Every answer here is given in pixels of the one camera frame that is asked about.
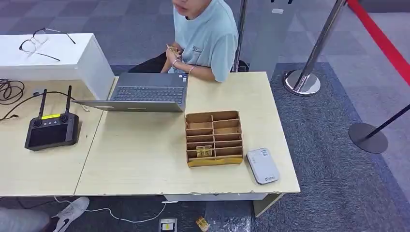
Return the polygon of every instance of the controller screen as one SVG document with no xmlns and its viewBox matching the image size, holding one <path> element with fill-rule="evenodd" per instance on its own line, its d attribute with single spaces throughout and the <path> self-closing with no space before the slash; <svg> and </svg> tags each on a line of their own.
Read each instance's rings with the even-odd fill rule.
<svg viewBox="0 0 410 232">
<path fill-rule="evenodd" d="M 31 130 L 29 146 L 51 145 L 65 142 L 67 124 L 51 127 L 35 128 Z"/>
</svg>

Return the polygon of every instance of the cable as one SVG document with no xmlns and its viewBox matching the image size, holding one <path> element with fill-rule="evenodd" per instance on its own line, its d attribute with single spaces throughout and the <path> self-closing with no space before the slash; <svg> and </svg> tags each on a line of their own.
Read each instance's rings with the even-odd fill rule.
<svg viewBox="0 0 410 232">
<path fill-rule="evenodd" d="M 35 207 L 38 207 L 38 206 L 41 206 L 41 205 L 45 205 L 45 204 L 54 202 L 54 201 L 47 201 L 47 202 L 44 202 L 44 203 L 37 204 L 37 205 L 35 205 L 35 206 L 25 207 L 18 197 L 16 197 L 15 199 L 17 200 L 18 204 L 19 204 L 23 209 L 33 209 L 33 208 L 35 208 Z"/>
<path fill-rule="evenodd" d="M 22 87 L 12 86 L 11 83 L 19 83 L 22 85 Z M 12 95 L 12 91 L 14 88 L 19 89 L 19 92 Z M 0 79 L 0 94 L 3 93 L 2 98 L 0 98 L 0 105 L 11 105 L 19 101 L 23 97 L 24 88 L 25 88 L 24 83 L 21 81 L 10 81 L 7 79 Z M 9 103 L 2 103 L 2 102 L 10 101 L 12 99 L 15 99 L 15 100 Z"/>
<path fill-rule="evenodd" d="M 58 94 L 62 94 L 62 95 L 64 95 L 64 96 L 68 97 L 68 95 L 65 94 L 65 93 L 63 93 L 63 92 L 58 92 L 58 91 L 47 92 L 47 94 L 49 94 L 49 93 L 58 93 Z M 31 97 L 29 97 L 29 98 L 27 98 L 27 99 L 21 101 L 19 104 L 15 105 L 8 113 L 6 113 L 6 115 L 5 115 L 3 118 L 0 118 L 0 122 L 1 122 L 1 121 L 4 121 L 4 120 L 8 120 L 8 119 L 13 118 L 13 117 L 19 117 L 18 115 L 11 115 L 10 117 L 7 117 L 7 116 L 8 116 L 9 114 L 11 114 L 11 112 L 12 112 L 13 110 L 15 110 L 17 107 L 19 107 L 21 104 L 27 102 L 27 101 L 30 100 L 30 99 L 33 99 L 33 98 L 36 98 L 36 97 L 39 97 L 39 96 L 42 96 L 42 95 L 44 95 L 44 93 L 40 93 L 40 94 L 37 94 L 37 95 L 35 95 L 35 96 L 31 96 Z"/>
<path fill-rule="evenodd" d="M 70 204 L 71 204 L 70 201 L 59 201 L 59 200 L 57 200 L 57 197 L 54 197 L 54 199 L 55 199 L 56 202 L 58 202 L 58 203 L 70 203 Z M 159 215 L 164 211 L 165 207 L 166 207 L 166 203 L 164 204 L 164 207 L 162 208 L 162 210 L 161 210 L 155 217 L 150 218 L 150 219 L 147 219 L 147 220 L 142 220 L 142 221 L 131 221 L 131 220 L 127 220 L 127 219 L 123 219 L 123 218 L 116 217 L 116 216 L 113 215 L 113 213 L 111 212 L 111 209 L 110 209 L 110 208 L 102 208 L 102 209 L 94 209 L 94 210 L 85 210 L 85 209 L 84 209 L 84 211 L 85 211 L 85 212 L 98 212 L 98 211 L 102 211 L 102 210 L 108 210 L 113 218 L 115 218 L 115 219 L 117 219 L 117 220 L 126 221 L 126 222 L 130 222 L 130 223 L 136 224 L 136 223 L 142 223 L 142 222 L 151 221 L 151 220 L 156 219 L 156 218 L 159 217 Z"/>
</svg>

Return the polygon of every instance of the stanchion base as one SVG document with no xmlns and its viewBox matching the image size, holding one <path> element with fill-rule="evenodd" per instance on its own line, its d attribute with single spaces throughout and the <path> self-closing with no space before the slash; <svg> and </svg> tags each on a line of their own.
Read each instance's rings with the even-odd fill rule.
<svg viewBox="0 0 410 232">
<path fill-rule="evenodd" d="M 375 127 L 367 123 L 355 123 L 349 128 L 349 136 L 352 142 L 360 149 L 370 153 L 380 154 L 387 150 L 389 144 L 383 132 L 379 131 L 373 137 L 364 140 L 364 138 L 375 129 Z"/>
<path fill-rule="evenodd" d="M 285 86 L 285 88 L 295 95 L 304 97 L 309 97 L 317 93 L 321 87 L 321 84 L 318 77 L 312 73 L 309 75 L 305 85 L 300 89 L 300 91 L 295 91 L 293 89 L 301 73 L 302 70 L 288 72 L 283 79 L 283 85 Z"/>
</svg>

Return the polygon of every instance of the red barrier rope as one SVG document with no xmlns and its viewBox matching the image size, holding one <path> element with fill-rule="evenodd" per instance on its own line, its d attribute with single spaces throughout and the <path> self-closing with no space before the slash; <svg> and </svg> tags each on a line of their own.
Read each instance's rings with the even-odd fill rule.
<svg viewBox="0 0 410 232">
<path fill-rule="evenodd" d="M 410 65 L 396 47 L 390 42 L 383 31 L 371 19 L 366 10 L 360 5 L 357 0 L 348 0 L 348 4 L 362 22 L 363 26 L 370 33 L 373 40 L 377 43 L 382 52 L 389 59 L 390 63 L 396 68 L 399 74 L 410 85 Z"/>
</svg>

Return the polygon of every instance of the white sneaker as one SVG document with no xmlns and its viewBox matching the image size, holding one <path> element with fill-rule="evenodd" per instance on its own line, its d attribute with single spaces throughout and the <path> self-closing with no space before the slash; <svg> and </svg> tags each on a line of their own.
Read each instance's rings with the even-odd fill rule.
<svg viewBox="0 0 410 232">
<path fill-rule="evenodd" d="M 69 204 L 61 212 L 59 212 L 59 214 L 57 214 L 57 217 L 59 217 L 60 219 L 57 222 L 57 227 L 54 232 L 65 232 L 68 226 L 85 212 L 88 204 L 88 197 L 80 197 Z"/>
</svg>

